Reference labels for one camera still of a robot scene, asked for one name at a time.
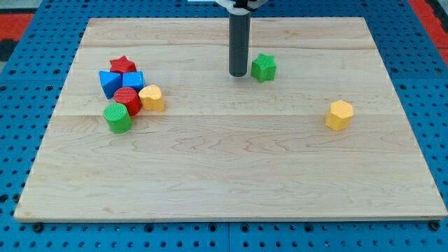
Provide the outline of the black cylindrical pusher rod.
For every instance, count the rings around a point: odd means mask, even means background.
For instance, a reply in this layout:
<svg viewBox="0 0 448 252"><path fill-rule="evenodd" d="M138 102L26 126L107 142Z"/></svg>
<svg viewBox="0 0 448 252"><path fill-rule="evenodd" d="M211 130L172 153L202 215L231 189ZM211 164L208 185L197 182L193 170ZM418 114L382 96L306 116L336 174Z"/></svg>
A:
<svg viewBox="0 0 448 252"><path fill-rule="evenodd" d="M229 73L242 77L247 73L251 14L229 15Z"/></svg>

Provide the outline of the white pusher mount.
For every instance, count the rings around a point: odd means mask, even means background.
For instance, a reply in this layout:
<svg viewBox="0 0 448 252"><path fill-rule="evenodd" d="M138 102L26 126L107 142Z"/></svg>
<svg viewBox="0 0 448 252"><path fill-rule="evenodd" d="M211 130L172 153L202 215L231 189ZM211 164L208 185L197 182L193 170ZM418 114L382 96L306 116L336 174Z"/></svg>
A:
<svg viewBox="0 0 448 252"><path fill-rule="evenodd" d="M219 6L224 7L230 14L246 15L258 10L268 0L216 0Z"/></svg>

